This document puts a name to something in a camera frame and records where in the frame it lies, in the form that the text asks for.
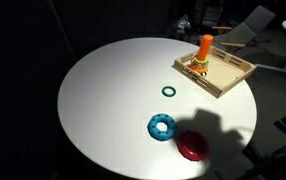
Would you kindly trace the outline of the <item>light wooden tray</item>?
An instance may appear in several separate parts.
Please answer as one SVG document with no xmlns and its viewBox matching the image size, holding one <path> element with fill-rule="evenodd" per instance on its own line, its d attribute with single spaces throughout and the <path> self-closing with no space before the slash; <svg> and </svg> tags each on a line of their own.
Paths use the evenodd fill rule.
<svg viewBox="0 0 286 180">
<path fill-rule="evenodd" d="M 191 52 L 176 59 L 173 68 L 216 98 L 245 80 L 256 69 L 256 65 L 211 46 L 207 55 L 208 73 L 202 76 L 190 68 L 196 56 L 197 52 Z"/>
</svg>

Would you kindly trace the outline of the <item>grey lounge chair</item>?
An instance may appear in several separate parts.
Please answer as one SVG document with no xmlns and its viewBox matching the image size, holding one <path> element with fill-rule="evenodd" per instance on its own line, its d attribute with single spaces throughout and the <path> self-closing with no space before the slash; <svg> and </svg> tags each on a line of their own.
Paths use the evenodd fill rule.
<svg viewBox="0 0 286 180">
<path fill-rule="evenodd" d="M 226 52 L 234 53 L 252 43 L 275 16 L 275 13 L 259 5 L 242 23 L 228 33 L 216 35 L 212 45 Z"/>
</svg>

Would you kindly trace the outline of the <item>orange stacking stand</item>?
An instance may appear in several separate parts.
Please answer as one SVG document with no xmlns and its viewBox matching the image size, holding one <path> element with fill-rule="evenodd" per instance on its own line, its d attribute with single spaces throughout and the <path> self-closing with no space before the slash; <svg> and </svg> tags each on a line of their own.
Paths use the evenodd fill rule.
<svg viewBox="0 0 286 180">
<path fill-rule="evenodd" d="M 214 37 L 212 35 L 204 35 L 201 40 L 198 54 L 192 58 L 189 67 L 199 73 L 201 76 L 206 76 L 208 73 L 208 59 L 207 55 L 211 47 Z"/>
</svg>

